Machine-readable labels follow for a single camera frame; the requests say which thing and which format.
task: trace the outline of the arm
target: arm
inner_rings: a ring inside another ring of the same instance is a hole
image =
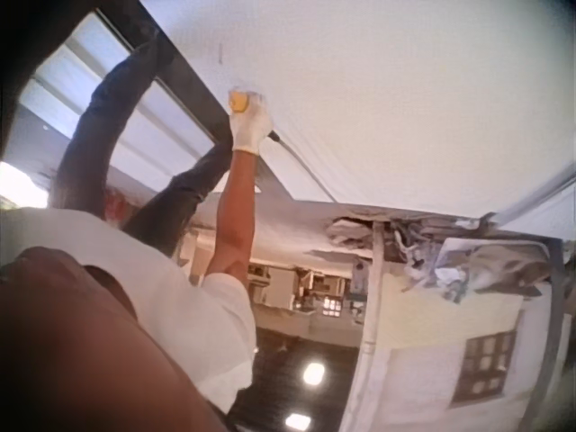
[[[244,285],[254,239],[254,180],[260,142],[272,130],[262,98],[249,94],[249,106],[234,113],[230,127],[234,155],[226,187],[218,204],[216,246],[207,275],[225,273]]]

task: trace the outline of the white t-shirt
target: white t-shirt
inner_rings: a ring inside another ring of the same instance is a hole
[[[113,276],[140,325],[222,411],[252,383],[256,325],[236,278],[210,274],[194,287],[168,257],[82,211],[0,212],[0,265],[37,246],[63,250]]]

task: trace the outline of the dark pants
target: dark pants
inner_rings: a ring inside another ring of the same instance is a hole
[[[104,219],[106,177],[116,142],[156,73],[169,60],[163,45],[153,40],[104,78],[60,163],[50,191],[51,207]],[[128,220],[124,232],[171,257],[198,204],[230,169],[231,158],[230,147],[213,147]]]

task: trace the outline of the gloved hand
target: gloved hand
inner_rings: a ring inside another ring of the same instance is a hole
[[[230,128],[234,137],[232,150],[259,154],[260,143],[272,131],[272,120],[261,94],[247,92],[248,108],[230,115]]]

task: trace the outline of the hand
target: hand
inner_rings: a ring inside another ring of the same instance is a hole
[[[234,137],[233,150],[259,154],[260,143],[272,131],[272,120],[261,94],[248,92],[248,108],[230,116],[230,128]]]

